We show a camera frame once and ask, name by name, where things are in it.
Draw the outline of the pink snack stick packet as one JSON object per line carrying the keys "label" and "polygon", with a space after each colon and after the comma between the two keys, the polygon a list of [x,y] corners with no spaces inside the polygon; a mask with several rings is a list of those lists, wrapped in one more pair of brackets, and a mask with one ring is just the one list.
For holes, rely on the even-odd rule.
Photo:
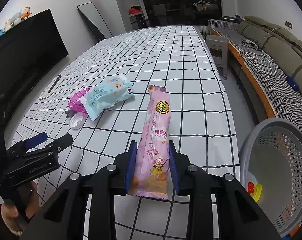
{"label": "pink snack stick packet", "polygon": [[129,194],[168,199],[168,133],[171,120],[170,95],[164,87],[148,86],[150,100],[137,148]]}

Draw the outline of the light blue wipes packet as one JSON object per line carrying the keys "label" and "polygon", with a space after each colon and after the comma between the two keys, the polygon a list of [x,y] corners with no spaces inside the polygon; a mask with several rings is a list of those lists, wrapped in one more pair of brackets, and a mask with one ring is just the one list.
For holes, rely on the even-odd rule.
{"label": "light blue wipes packet", "polygon": [[79,98],[91,121],[116,103],[134,97],[133,85],[124,75],[111,76]]}

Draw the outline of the grey perforated trash basket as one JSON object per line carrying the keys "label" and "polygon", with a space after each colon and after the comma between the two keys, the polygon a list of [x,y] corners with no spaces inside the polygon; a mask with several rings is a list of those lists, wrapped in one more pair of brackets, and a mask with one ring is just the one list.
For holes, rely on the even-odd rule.
{"label": "grey perforated trash basket", "polygon": [[240,183],[261,184],[258,205],[281,237],[302,224],[302,132],[269,118],[247,135],[239,151]]}

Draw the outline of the white round lid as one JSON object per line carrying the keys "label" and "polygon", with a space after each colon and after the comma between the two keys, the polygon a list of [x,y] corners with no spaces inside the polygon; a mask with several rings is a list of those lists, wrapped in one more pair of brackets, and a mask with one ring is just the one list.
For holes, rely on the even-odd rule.
{"label": "white round lid", "polygon": [[87,117],[88,115],[82,112],[74,114],[74,116],[70,119],[70,127],[74,130],[80,129],[84,125]]}

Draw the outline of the pink plastic shuttlecock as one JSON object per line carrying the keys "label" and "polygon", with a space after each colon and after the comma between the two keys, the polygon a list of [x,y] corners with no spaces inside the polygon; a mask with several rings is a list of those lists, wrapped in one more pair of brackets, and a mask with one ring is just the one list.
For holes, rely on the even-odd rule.
{"label": "pink plastic shuttlecock", "polygon": [[67,103],[69,109],[75,112],[86,113],[86,110],[79,99],[83,97],[89,90],[90,88],[84,88],[73,94]]}

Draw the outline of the white checkered tablecloth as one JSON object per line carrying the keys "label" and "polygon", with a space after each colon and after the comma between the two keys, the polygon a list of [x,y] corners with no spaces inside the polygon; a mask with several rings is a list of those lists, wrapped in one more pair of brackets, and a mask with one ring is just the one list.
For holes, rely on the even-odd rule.
{"label": "white checkered tablecloth", "polygon": [[[75,130],[66,116],[73,94],[123,74],[133,97],[86,118]],[[46,210],[60,185],[112,164],[139,141],[150,100],[150,85],[170,96],[168,139],[178,152],[207,173],[239,176],[238,142],[228,94],[208,48],[190,26],[154,27],[99,42],[63,70],[65,80],[47,99],[37,98],[17,126],[13,142],[42,132],[48,142],[71,134],[73,144],[59,155],[59,168],[36,180],[39,204]]]}

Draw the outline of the black television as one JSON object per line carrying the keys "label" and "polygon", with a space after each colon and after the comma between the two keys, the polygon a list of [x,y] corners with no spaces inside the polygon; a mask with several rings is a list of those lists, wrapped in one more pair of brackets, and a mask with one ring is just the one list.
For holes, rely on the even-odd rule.
{"label": "black television", "polygon": [[4,96],[5,122],[38,81],[68,54],[49,9],[0,37],[0,95]]}

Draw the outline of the yellow plastic lid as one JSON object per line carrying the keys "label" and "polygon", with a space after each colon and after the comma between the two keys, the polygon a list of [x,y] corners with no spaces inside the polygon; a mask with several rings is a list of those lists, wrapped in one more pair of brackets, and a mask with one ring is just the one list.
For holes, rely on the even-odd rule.
{"label": "yellow plastic lid", "polygon": [[256,201],[258,202],[261,194],[262,194],[262,185],[261,184],[252,184],[253,187],[250,189],[250,196]]}

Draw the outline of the plush toys on television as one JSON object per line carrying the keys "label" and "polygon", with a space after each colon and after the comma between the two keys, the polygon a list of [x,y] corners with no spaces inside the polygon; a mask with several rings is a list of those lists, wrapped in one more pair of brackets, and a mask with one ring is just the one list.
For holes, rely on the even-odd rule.
{"label": "plush toys on television", "polygon": [[20,24],[21,22],[27,20],[32,15],[30,12],[30,7],[26,6],[19,12],[15,13],[11,18],[5,22],[5,25],[2,29],[0,29],[0,37],[3,36],[6,32],[12,29],[14,26]]}

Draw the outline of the houndstooth sofa cover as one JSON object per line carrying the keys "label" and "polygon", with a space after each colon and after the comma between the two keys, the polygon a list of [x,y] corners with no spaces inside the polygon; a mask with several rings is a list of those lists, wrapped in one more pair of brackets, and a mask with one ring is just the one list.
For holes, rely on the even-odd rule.
{"label": "houndstooth sofa cover", "polygon": [[302,93],[293,90],[286,81],[287,75],[267,53],[259,46],[252,47],[246,43],[249,38],[236,31],[238,25],[223,20],[208,21],[211,32],[227,38],[236,57],[243,60],[265,94],[274,115],[292,122],[302,131]]}

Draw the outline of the leaning mirror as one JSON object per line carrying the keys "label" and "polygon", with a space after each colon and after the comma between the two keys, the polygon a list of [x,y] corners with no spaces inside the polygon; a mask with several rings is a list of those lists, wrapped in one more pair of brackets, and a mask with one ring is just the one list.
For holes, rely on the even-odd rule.
{"label": "leaning mirror", "polygon": [[107,26],[102,15],[97,10],[94,3],[85,3],[77,6],[80,16],[91,30],[97,42],[106,38],[113,37],[109,27]]}

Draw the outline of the red item on shelf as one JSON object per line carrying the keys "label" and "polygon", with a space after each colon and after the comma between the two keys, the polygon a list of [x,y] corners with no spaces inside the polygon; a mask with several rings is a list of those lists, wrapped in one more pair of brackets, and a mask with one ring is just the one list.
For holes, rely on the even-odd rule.
{"label": "red item on shelf", "polygon": [[142,12],[142,9],[141,9],[140,6],[134,5],[134,6],[132,6],[132,7],[129,9],[128,12],[129,12],[130,15],[139,14],[139,13]]}

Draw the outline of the white power strip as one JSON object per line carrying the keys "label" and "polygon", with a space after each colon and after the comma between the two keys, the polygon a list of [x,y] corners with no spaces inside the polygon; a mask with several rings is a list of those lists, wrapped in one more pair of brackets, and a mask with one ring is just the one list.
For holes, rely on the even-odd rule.
{"label": "white power strip", "polygon": [[249,40],[249,39],[246,39],[246,43],[249,44],[252,47],[257,47],[257,44],[254,43],[253,41]]}

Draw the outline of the green sofa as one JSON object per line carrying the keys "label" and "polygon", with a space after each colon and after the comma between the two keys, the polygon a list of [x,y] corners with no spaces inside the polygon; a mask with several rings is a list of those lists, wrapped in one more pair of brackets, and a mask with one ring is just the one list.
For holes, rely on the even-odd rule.
{"label": "green sofa", "polygon": [[252,39],[287,75],[293,77],[302,93],[302,41],[289,31],[261,18],[246,16],[236,31]]}

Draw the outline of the wall socket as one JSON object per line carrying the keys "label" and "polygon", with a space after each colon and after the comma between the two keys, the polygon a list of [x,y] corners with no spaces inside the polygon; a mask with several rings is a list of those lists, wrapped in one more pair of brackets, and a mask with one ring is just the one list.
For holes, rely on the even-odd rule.
{"label": "wall socket", "polygon": [[289,29],[292,29],[292,23],[285,21],[285,26],[288,27]]}

